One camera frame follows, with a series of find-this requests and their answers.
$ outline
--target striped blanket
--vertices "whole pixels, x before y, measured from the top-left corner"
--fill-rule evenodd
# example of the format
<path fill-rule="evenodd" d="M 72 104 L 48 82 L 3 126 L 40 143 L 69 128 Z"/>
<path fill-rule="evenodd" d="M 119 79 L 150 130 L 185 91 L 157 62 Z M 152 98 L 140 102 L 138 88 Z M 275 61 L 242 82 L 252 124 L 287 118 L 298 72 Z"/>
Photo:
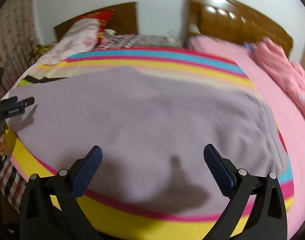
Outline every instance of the striped blanket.
<path fill-rule="evenodd" d="M 174 49 L 121 49 L 79 53 L 57 65 L 39 66 L 18 85 L 51 82 L 115 66 L 133 66 L 142 73 L 156 77 L 208 84 L 222 89 L 238 89 L 260 98 L 251 80 L 230 59 Z M 35 172 L 40 176 L 51 176 L 55 173 L 29 152 L 14 132 L 10 131 L 8 135 L 9 140 L 14 142 L 11 165 L 16 167 L 25 180 Z M 278 179 L 288 209 L 294 194 L 290 162 L 287 171 Z M 116 203 L 110 198 L 97 199 L 91 192 L 87 192 L 77 201 L 96 229 L 124 239 L 202 239 L 221 215 L 207 214 L 187 218 L 148 212 L 127 203 Z M 243 229 L 251 208 L 252 203 L 249 203 L 234 234 Z"/>

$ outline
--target wooden headboard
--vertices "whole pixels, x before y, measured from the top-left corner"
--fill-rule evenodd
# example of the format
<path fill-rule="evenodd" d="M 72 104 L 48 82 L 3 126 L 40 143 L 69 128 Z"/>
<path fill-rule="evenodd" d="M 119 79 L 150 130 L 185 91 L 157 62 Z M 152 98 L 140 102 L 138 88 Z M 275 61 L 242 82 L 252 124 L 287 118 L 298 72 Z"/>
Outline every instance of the wooden headboard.
<path fill-rule="evenodd" d="M 293 39 L 276 22 L 236 0 L 189 0 L 187 35 L 203 34 L 237 44 L 269 37 L 288 56 Z"/>
<path fill-rule="evenodd" d="M 106 28 L 115 30 L 117 34 L 137 34 L 138 31 L 137 31 L 136 4 L 137 4 L 136 2 L 121 3 L 105 8 L 100 8 L 81 15 L 114 9 L 115 14 L 112 17 L 112 19 L 109 21 Z M 78 20 L 78 17 L 81 15 L 77 15 L 75 18 L 72 18 L 54 27 L 58 41 L 62 38 L 62 36 L 64 36 L 64 34 Z"/>

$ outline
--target lavender fabric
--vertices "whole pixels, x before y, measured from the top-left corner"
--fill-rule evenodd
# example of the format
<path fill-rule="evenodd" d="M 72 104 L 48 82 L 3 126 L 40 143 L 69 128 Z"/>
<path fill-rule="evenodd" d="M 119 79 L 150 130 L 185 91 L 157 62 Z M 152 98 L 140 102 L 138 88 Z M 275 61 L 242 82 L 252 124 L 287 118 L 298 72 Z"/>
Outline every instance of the lavender fabric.
<path fill-rule="evenodd" d="M 220 213 L 228 203 L 203 160 L 212 143 L 237 168 L 287 168 L 270 108 L 240 91 L 116 67 L 10 91 L 35 106 L 11 118 L 27 149 L 57 171 L 94 146 L 102 164 L 89 189 L 158 212 Z"/>

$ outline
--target curtain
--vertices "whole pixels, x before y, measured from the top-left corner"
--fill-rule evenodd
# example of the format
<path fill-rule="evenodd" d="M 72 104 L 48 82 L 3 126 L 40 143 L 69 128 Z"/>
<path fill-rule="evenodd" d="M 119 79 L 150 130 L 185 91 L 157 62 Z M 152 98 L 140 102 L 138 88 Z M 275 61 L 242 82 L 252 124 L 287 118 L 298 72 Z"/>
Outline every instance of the curtain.
<path fill-rule="evenodd" d="M 35 40 L 32 0 L 6 0 L 0 9 L 0 67 L 5 68 L 0 98 L 30 67 Z"/>

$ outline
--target metal pin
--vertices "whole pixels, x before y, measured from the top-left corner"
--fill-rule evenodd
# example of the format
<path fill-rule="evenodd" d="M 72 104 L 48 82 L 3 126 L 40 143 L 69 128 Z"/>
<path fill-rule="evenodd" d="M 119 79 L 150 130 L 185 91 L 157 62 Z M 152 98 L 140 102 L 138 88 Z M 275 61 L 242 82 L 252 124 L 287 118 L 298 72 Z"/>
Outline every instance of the metal pin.
<path fill-rule="evenodd" d="M 67 175 L 67 173 L 68 173 L 68 171 L 67 171 L 67 170 L 65 170 L 65 169 L 63 169 L 63 170 L 59 171 L 59 175 L 60 175 L 60 176 L 66 176 L 66 175 Z"/>
<path fill-rule="evenodd" d="M 270 173 L 269 176 L 270 176 L 272 179 L 276 179 L 276 178 L 277 178 L 276 175 L 273 174 L 273 173 Z"/>
<path fill-rule="evenodd" d="M 37 174 L 36 173 L 33 173 L 32 175 L 30 175 L 30 179 L 35 179 L 37 178 Z"/>
<path fill-rule="evenodd" d="M 244 170 L 244 169 L 238 170 L 238 173 L 239 173 L 241 176 L 246 176 L 246 175 L 247 175 L 247 171 Z"/>

